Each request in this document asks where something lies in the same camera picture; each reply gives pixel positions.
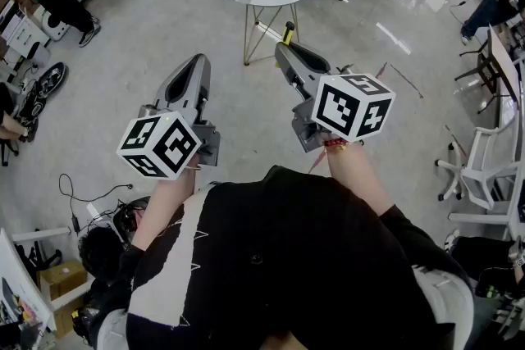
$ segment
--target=white cube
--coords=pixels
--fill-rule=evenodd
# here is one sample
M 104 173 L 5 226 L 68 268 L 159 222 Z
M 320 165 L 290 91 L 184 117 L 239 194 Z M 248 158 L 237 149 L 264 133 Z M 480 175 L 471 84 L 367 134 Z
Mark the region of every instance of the white cube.
M 349 142 L 378 134 L 395 93 L 372 75 L 326 75 L 319 81 L 312 120 Z
M 176 180 L 200 145 L 175 111 L 130 121 L 116 154 L 143 177 Z

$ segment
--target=table leg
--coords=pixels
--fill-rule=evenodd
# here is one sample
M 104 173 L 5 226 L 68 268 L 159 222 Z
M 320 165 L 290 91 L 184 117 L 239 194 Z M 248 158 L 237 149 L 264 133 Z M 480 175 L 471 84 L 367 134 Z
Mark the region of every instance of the table leg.
M 472 50 L 471 52 L 462 52 L 461 54 L 459 54 L 459 56 L 464 56 L 465 54 L 472 54 L 474 52 L 476 53 L 480 53 L 483 51 L 483 48 L 485 48 L 485 46 L 488 44 L 489 40 L 487 40 L 485 43 L 483 43 L 483 45 L 479 48 L 479 50 Z
M 449 220 L 453 222 L 484 223 L 486 225 L 507 225 L 509 215 L 477 215 L 470 213 L 450 213 Z
M 57 228 L 50 230 L 36 230 L 35 232 L 29 232 L 28 234 L 14 234 L 11 235 L 13 242 L 19 243 L 24 241 L 40 241 L 46 238 L 52 238 L 53 236 L 70 234 L 70 228 Z
M 248 7 L 249 7 L 249 5 L 246 5 L 246 15 L 245 15 L 245 18 L 244 18 L 244 57 L 243 57 L 243 62 L 244 62 L 245 66 L 249 65 L 249 63 L 250 63 L 249 59 L 255 53 L 255 50 L 257 49 L 258 45 L 263 40 L 264 36 L 266 35 L 266 32 L 268 32 L 268 30 L 272 27 L 273 21 L 277 18 L 277 15 L 279 15 L 279 12 L 282 9 L 282 6 L 279 6 L 279 9 L 277 9 L 276 14 L 272 17 L 272 20 L 270 20 L 270 23 L 266 26 L 266 29 L 264 30 L 264 32 L 262 33 L 261 37 L 259 38 L 259 40 L 255 44 L 255 47 L 253 47 L 252 51 L 250 52 L 249 51 L 249 49 L 250 49 L 249 46 L 252 43 L 253 32 L 255 31 L 255 27 L 258 25 L 258 17 L 263 12 L 264 7 L 261 9 L 261 11 L 257 15 L 255 15 L 255 7 L 253 7 L 253 15 L 254 15 L 256 21 L 253 23 L 252 31 L 251 31 L 251 33 L 249 35 L 248 43 L 246 43 L 246 34 L 248 32 Z M 253 60 L 253 61 L 262 60 L 263 58 L 268 58 L 268 57 L 258 58 L 258 59 Z
M 454 78 L 454 80 L 458 81 L 462 78 L 466 78 L 467 76 L 476 75 L 481 69 L 483 69 L 483 67 L 490 64 L 491 61 L 492 60 L 490 58 L 487 58 L 486 60 L 482 61 L 482 63 L 478 67 L 475 67 L 474 69 L 469 70 L 468 72 L 463 73 L 462 75 L 459 75 L 457 78 Z
M 295 34 L 297 35 L 297 42 L 300 43 L 300 39 L 299 39 L 299 19 L 297 18 L 297 7 L 295 6 L 295 3 L 290 4 L 290 9 L 292 10 L 292 17 L 294 18 Z

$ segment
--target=white chair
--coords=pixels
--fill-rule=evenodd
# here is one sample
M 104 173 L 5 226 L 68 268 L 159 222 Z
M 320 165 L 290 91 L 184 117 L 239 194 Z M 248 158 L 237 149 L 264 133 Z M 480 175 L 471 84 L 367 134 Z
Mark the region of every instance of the white chair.
M 466 165 L 461 163 L 459 145 L 452 142 L 449 145 L 449 150 L 454 151 L 454 164 L 441 159 L 435 161 L 436 166 L 450 170 L 454 174 L 449 188 L 445 193 L 438 196 L 438 200 L 446 200 L 459 185 L 467 189 L 468 198 L 471 202 L 487 210 L 492 210 L 494 199 L 491 196 L 491 190 L 495 178 L 515 175 L 518 169 L 516 147 L 521 122 L 521 113 L 516 109 L 514 116 L 503 127 L 496 129 L 476 127 Z M 493 152 L 496 142 L 499 139 L 508 139 L 509 135 L 511 136 L 511 143 L 505 151 L 505 156 L 498 157 L 498 161 L 494 161 Z M 456 194 L 457 199 L 462 196 L 462 193 Z

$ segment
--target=white stripe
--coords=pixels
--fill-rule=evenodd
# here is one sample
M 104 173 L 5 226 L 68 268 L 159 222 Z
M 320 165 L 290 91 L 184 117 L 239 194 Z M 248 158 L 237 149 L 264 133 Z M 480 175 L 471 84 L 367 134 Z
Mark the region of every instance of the white stripe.
M 171 327 L 179 326 L 181 317 L 184 320 L 189 280 L 199 263 L 192 264 L 194 238 L 204 201 L 212 187 L 201 189 L 185 201 L 179 237 L 167 254 L 161 272 L 131 295 L 131 314 Z

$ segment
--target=white box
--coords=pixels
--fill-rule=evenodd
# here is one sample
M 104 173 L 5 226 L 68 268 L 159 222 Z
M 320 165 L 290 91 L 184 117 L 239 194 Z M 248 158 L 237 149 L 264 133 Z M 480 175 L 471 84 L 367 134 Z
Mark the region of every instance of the white box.
M 130 121 L 116 154 L 145 178 L 176 180 L 200 145 L 174 111 Z
M 312 120 L 349 142 L 379 134 L 395 93 L 372 75 L 326 75 L 319 80 Z

